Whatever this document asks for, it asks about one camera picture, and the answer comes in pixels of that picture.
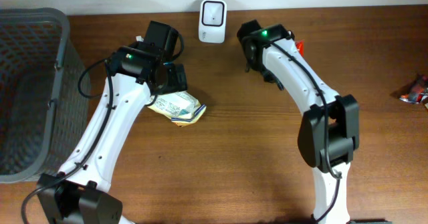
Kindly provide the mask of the silver foil snack packet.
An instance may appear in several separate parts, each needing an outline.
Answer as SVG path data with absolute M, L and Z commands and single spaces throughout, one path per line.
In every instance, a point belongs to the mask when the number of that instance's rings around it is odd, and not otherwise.
M 417 75 L 407 92 L 400 95 L 399 99 L 410 104 L 424 104 L 427 108 L 427 76 Z

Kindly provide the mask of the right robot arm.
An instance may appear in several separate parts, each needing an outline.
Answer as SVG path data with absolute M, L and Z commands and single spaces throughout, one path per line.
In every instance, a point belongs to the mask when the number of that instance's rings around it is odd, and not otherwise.
M 302 115 L 298 149 L 314 177 L 313 222 L 349 223 L 346 180 L 359 147 L 358 102 L 352 95 L 341 96 L 315 73 L 283 25 L 248 21 L 237 38 L 247 69 L 286 90 Z

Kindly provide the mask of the red snack bag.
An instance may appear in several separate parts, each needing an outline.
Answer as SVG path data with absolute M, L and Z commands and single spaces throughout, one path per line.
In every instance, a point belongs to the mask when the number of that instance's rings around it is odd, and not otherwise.
M 304 41 L 297 41 L 296 48 L 301 56 L 304 56 Z

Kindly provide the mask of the cream and blue snack bag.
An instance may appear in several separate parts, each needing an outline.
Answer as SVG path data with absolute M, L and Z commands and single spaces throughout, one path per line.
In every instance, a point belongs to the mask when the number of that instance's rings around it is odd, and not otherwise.
M 166 116 L 172 123 L 183 127 L 196 123 L 207 107 L 187 91 L 152 97 L 154 101 L 148 108 Z

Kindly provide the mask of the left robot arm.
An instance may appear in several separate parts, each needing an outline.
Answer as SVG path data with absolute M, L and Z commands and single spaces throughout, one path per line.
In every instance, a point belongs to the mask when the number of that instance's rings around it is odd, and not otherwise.
M 108 193 L 114 168 L 140 111 L 187 89 L 177 45 L 184 41 L 176 29 L 151 21 L 141 40 L 101 60 L 106 83 L 83 136 L 58 173 L 41 175 L 31 193 L 49 223 L 129 223 L 122 201 Z

